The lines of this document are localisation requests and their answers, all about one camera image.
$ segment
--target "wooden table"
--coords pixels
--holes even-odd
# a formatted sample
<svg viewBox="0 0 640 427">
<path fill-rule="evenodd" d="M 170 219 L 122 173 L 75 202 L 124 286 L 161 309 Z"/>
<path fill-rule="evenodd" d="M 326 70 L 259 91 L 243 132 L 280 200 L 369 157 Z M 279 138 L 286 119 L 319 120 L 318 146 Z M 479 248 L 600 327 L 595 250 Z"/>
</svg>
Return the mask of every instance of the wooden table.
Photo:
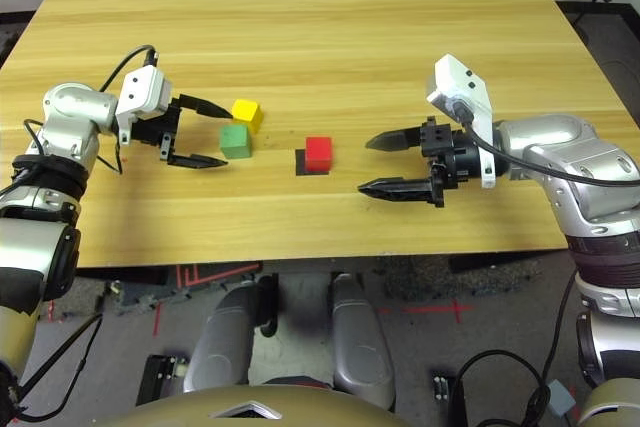
<svg viewBox="0 0 640 427">
<path fill-rule="evenodd" d="M 169 167 L 141 144 L 123 149 L 121 178 L 96 164 L 81 266 L 565 246 L 533 182 L 470 182 L 445 192 L 444 209 L 356 191 L 425 174 L 417 150 L 364 143 L 436 113 L 425 79 L 447 52 L 485 78 L 496 119 L 573 113 L 640 158 L 635 124 L 552 0 L 46 0 L 0 72 L 3 183 L 45 91 L 98 87 L 142 43 L 158 48 L 174 94 L 256 99 L 265 120 L 253 157 L 225 168 Z M 220 155 L 219 127 L 184 114 L 177 152 Z M 318 134 L 333 138 L 332 172 L 296 177 L 294 149 Z M 103 140 L 102 154 L 112 147 Z"/>
</svg>

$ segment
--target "red cube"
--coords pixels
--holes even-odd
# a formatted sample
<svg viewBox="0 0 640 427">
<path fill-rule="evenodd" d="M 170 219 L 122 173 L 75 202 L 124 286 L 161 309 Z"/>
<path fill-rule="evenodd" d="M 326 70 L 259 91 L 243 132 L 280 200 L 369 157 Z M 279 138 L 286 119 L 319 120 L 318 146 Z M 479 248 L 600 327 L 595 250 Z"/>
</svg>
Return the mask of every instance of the red cube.
<svg viewBox="0 0 640 427">
<path fill-rule="evenodd" d="M 304 168 L 307 172 L 331 170 L 331 137 L 307 137 Z"/>
</svg>

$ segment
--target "cable connector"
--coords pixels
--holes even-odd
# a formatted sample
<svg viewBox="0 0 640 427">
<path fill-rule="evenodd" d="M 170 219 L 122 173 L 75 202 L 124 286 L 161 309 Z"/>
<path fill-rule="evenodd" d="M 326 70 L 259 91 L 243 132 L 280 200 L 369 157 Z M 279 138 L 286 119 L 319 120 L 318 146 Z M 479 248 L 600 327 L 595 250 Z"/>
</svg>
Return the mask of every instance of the cable connector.
<svg viewBox="0 0 640 427">
<path fill-rule="evenodd" d="M 471 109 L 467 107 L 467 104 L 464 102 L 454 102 L 453 113 L 463 127 L 470 127 L 473 123 L 473 112 L 471 112 Z"/>
<path fill-rule="evenodd" d="M 571 393 L 567 390 L 567 388 L 562 385 L 559 380 L 553 380 L 548 384 L 550 390 L 550 399 L 549 399 L 549 410 L 556 417 L 562 417 L 567 412 L 569 412 L 576 405 L 576 401 L 571 395 Z"/>
<path fill-rule="evenodd" d="M 160 57 L 160 55 L 156 52 L 154 48 L 149 49 L 147 51 L 147 55 L 144 58 L 143 67 L 146 67 L 147 65 L 153 65 L 154 67 L 157 67 L 158 57 Z"/>
</svg>

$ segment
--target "yellow cube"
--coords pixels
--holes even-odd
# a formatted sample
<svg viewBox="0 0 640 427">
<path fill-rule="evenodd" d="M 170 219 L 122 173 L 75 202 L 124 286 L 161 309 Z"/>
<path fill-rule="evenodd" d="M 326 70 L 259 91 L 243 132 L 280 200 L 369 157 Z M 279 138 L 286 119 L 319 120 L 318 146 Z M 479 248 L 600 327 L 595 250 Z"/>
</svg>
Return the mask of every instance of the yellow cube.
<svg viewBox="0 0 640 427">
<path fill-rule="evenodd" d="M 231 114 L 234 122 L 245 124 L 252 134 L 258 133 L 264 117 L 260 110 L 260 104 L 245 99 L 238 99 L 233 103 Z"/>
</svg>

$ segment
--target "green cube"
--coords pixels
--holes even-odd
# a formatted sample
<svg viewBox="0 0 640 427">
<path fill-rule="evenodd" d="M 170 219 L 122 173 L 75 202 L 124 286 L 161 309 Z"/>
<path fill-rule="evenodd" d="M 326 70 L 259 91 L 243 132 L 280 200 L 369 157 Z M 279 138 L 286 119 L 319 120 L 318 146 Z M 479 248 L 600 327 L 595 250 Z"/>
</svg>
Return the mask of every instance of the green cube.
<svg viewBox="0 0 640 427">
<path fill-rule="evenodd" d="M 251 137 L 245 124 L 227 124 L 220 131 L 220 150 L 227 159 L 251 157 Z"/>
</svg>

